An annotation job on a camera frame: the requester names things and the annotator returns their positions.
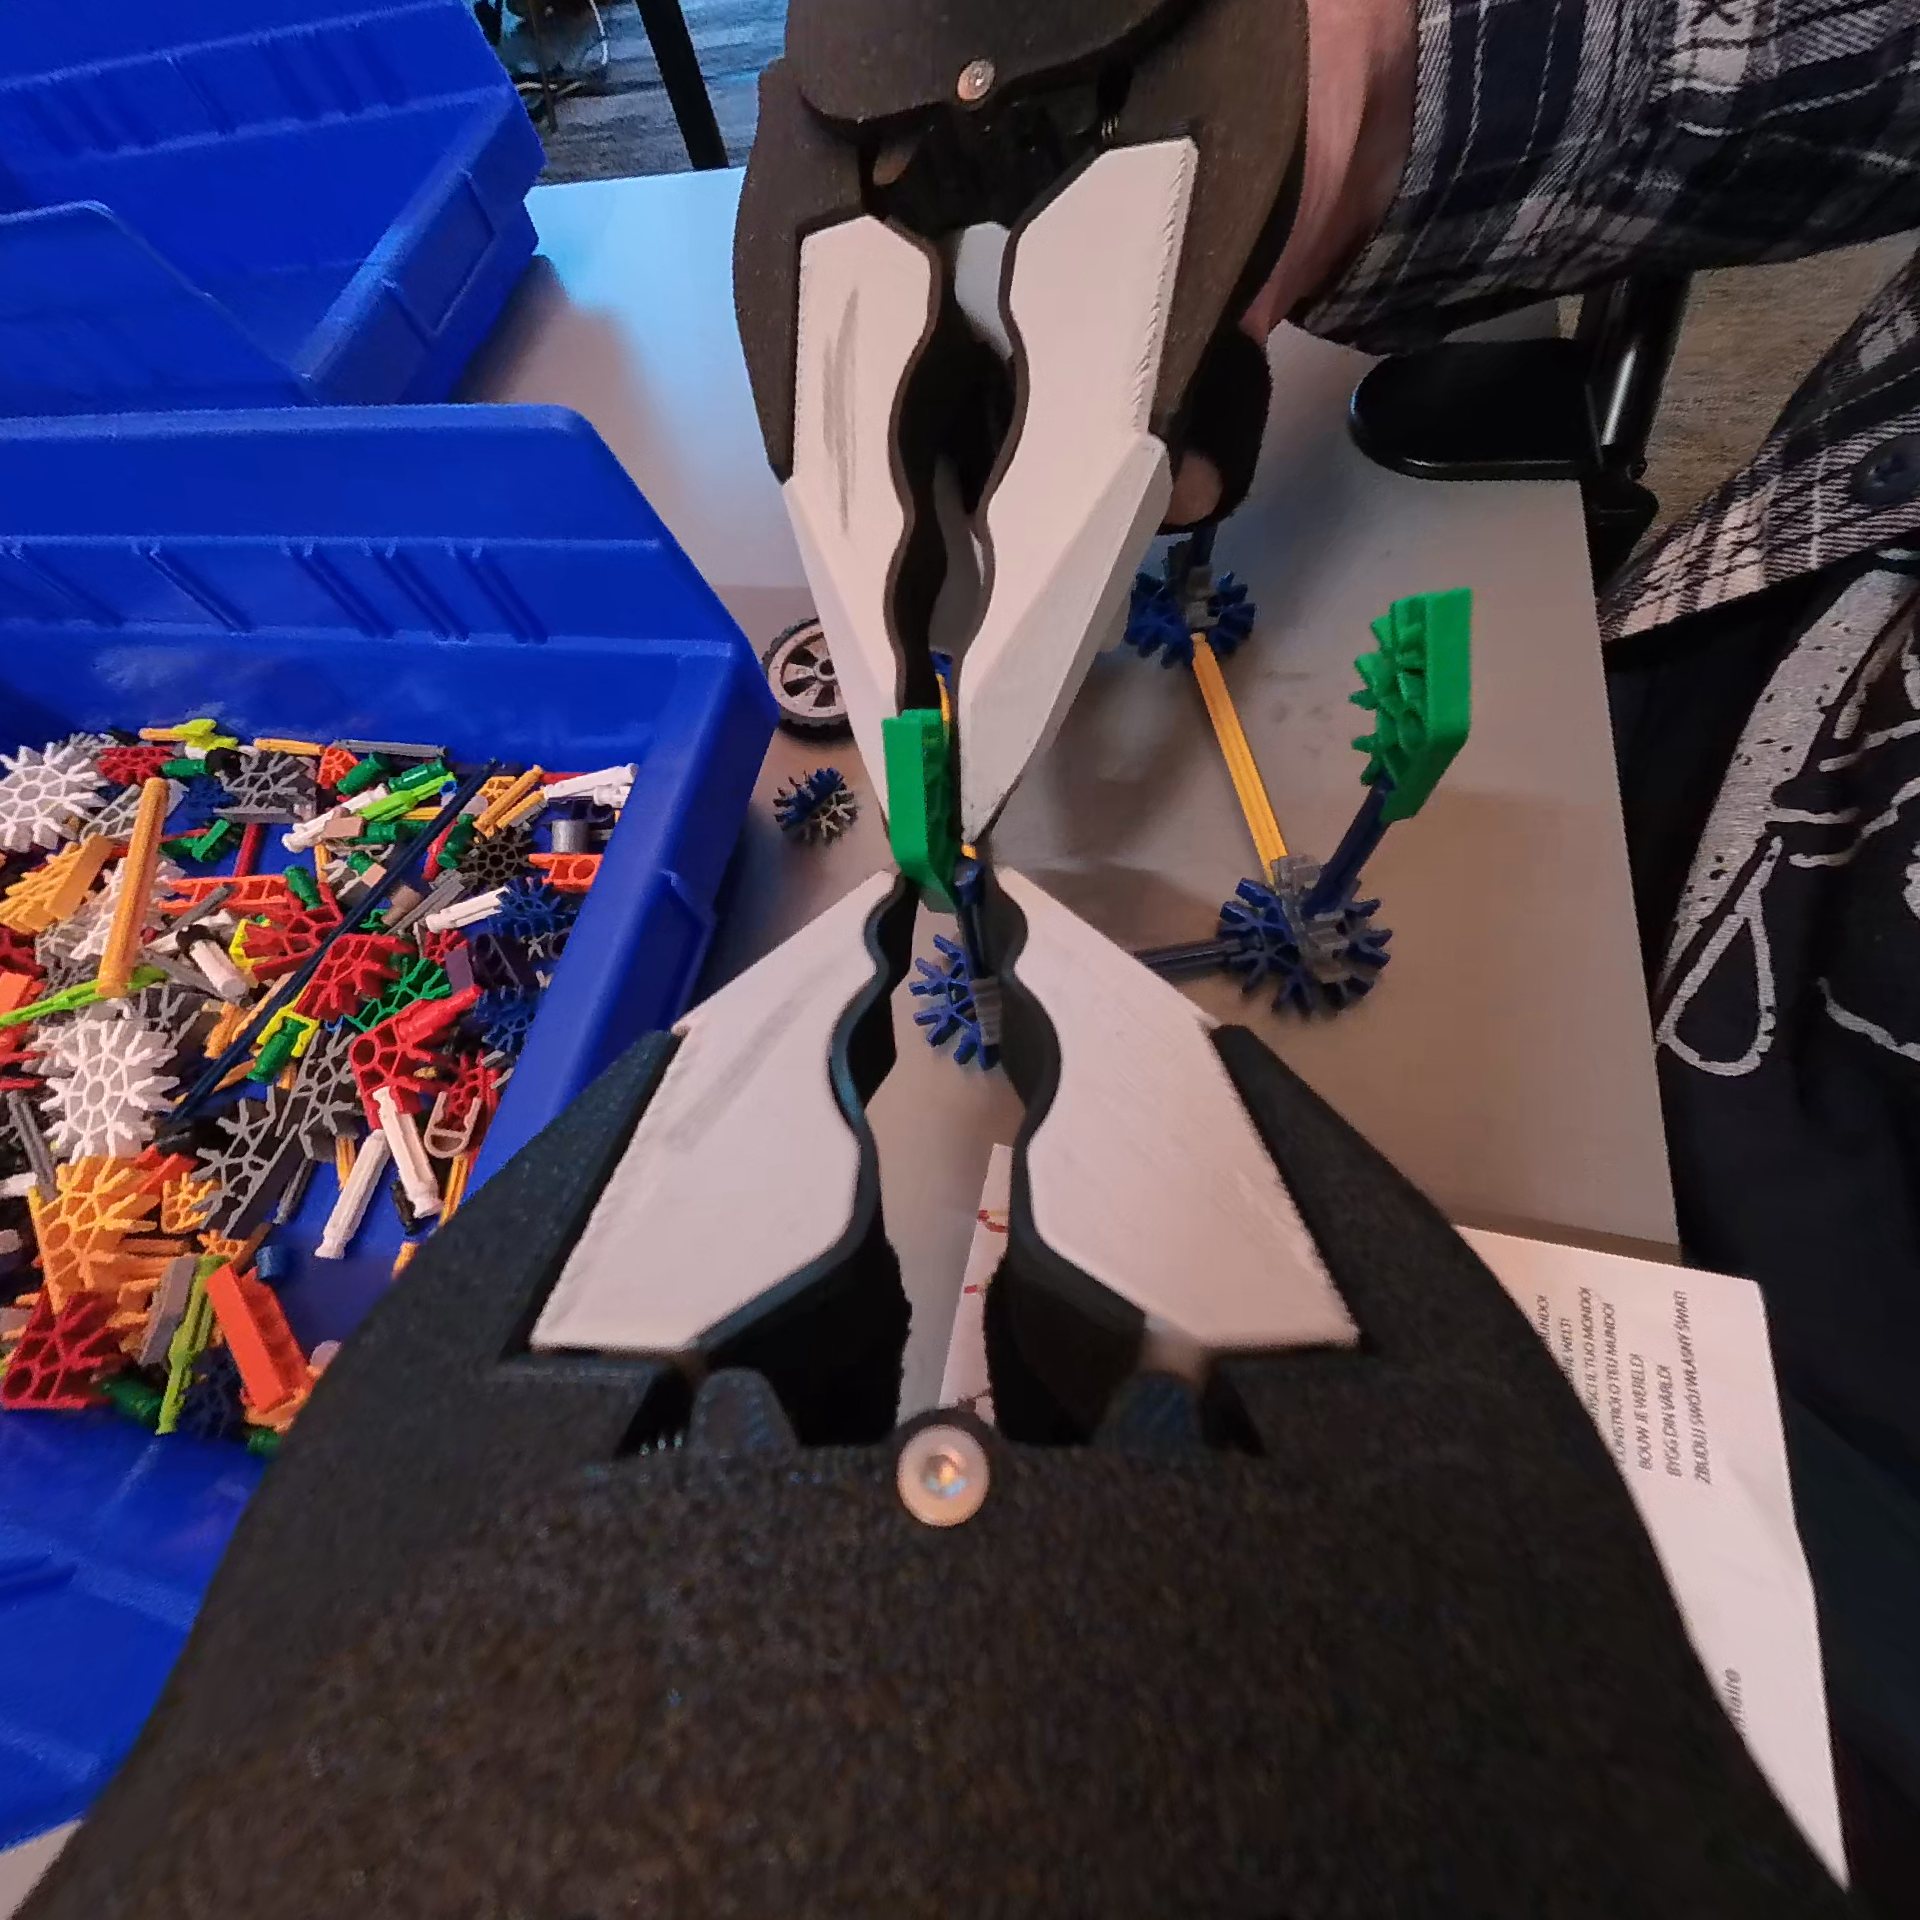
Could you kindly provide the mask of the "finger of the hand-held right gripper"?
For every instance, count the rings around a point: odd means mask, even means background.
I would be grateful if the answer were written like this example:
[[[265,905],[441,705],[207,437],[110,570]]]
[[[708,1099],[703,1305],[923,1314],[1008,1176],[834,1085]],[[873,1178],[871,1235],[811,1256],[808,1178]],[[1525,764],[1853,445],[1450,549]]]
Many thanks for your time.
[[[1088,159],[1006,253],[1018,425],[985,497],[990,589],[956,673],[963,843],[1072,705],[1169,500],[1148,418],[1196,172],[1187,135]]]
[[[933,702],[955,555],[935,435],[909,400],[944,292],[935,247],[877,216],[804,238],[788,519],[852,723]]]

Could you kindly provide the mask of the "black metal post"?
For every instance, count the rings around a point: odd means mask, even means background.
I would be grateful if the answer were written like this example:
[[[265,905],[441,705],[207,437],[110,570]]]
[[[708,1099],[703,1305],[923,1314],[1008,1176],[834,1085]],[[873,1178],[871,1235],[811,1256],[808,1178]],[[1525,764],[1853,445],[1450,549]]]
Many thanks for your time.
[[[731,166],[683,3],[634,3],[693,171]]]

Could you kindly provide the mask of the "pile of colourful toy pieces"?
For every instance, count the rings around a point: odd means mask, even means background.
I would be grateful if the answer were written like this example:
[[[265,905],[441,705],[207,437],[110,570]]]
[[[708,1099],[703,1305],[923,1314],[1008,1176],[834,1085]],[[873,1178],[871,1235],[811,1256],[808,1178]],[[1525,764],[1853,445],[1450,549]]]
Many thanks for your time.
[[[297,1290],[455,1213],[637,760],[248,737],[3,755],[3,1413],[273,1456]]]

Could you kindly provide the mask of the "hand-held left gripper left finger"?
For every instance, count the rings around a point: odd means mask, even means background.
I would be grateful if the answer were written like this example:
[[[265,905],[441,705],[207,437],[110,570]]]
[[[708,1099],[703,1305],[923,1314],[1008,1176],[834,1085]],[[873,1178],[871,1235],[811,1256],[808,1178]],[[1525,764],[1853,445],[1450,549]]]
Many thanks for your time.
[[[687,1358],[855,1221],[863,1119],[830,1050],[882,985],[877,929],[912,906],[863,879],[674,1027],[674,1050],[532,1331],[537,1351]]]

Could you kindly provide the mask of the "black toy wheel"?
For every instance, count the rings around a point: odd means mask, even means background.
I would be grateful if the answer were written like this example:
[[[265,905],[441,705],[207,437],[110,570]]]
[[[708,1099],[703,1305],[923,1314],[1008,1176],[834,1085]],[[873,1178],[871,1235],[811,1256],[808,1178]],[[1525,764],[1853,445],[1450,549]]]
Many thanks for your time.
[[[807,741],[844,741],[852,717],[817,615],[784,627],[759,654],[762,679],[780,709],[780,731]]]

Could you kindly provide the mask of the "person's right forearm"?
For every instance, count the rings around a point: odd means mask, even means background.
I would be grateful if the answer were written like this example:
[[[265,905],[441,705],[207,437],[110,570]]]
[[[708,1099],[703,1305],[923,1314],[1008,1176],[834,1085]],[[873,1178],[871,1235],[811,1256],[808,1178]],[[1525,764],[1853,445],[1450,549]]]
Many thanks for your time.
[[[1918,228],[1915,3],[1415,3],[1409,154],[1288,322],[1392,353],[1633,272]]]

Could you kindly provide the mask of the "toy instruction sheet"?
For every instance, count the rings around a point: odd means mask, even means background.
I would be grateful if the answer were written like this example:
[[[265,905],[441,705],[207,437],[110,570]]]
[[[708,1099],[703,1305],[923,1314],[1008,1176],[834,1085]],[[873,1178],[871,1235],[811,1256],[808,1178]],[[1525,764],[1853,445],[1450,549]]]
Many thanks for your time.
[[[1461,1240],[1594,1421],[1726,1715],[1843,1883],[1812,1572],[1757,1290],[1494,1230]]]

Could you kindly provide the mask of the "person's right hand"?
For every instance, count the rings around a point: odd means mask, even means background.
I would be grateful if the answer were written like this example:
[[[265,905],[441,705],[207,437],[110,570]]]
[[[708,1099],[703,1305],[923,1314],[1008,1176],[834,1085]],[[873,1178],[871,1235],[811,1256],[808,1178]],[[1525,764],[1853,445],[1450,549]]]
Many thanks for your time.
[[[1415,65],[1412,3],[1307,3],[1301,189],[1242,315],[1254,344],[1336,287],[1377,232],[1409,154]]]

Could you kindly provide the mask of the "blue yellow toy rod frame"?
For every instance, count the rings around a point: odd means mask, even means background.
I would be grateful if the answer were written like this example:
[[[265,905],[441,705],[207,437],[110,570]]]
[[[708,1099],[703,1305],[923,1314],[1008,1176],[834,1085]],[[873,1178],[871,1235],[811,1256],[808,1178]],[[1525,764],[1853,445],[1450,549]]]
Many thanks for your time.
[[[1372,994],[1388,964],[1388,932],[1361,876],[1392,825],[1361,781],[1361,803],[1327,861],[1288,847],[1223,679],[1223,661],[1250,640],[1257,607],[1246,582],[1214,570],[1210,553],[1214,531],[1196,531],[1136,576],[1122,644],[1195,685],[1260,874],[1235,886],[1214,936],[1138,957],[1161,977],[1226,973],[1246,995],[1270,990],[1274,1011],[1336,1014]]]

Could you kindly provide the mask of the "blue plastic bin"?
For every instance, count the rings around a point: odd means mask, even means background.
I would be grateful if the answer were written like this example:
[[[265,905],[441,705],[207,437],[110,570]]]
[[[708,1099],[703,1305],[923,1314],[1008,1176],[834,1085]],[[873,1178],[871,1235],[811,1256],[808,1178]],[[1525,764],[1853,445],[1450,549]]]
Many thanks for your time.
[[[538,172],[463,3],[4,3],[3,414],[441,403]]]

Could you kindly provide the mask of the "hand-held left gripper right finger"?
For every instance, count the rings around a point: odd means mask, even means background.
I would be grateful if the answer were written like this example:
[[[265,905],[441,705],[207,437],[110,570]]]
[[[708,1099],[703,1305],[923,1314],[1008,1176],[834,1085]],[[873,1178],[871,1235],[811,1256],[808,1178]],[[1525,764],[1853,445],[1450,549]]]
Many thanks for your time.
[[[1355,1345],[1355,1321],[1221,1057],[1221,1025],[1018,872],[998,872],[1001,1061],[1043,1279],[1140,1358]]]

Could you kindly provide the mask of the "person's dark printed shirt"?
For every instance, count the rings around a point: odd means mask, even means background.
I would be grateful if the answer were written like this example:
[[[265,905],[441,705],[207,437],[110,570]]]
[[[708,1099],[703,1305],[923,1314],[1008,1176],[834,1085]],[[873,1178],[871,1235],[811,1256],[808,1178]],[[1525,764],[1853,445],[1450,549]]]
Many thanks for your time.
[[[1915,257],[1602,638],[1683,1252],[1764,1290],[1830,1715],[1915,1807]]]

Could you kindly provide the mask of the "blue bin with white label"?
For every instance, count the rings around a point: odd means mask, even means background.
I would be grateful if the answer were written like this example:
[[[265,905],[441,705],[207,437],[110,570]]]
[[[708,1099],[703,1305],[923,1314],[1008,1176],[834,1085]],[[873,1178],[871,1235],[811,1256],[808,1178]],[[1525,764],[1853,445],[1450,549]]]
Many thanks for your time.
[[[472,1186],[689,1003],[776,728],[734,615],[568,410],[10,422],[3,744],[170,712],[637,766]],[[266,1471],[104,1401],[3,1413],[4,1851],[100,1798]]]

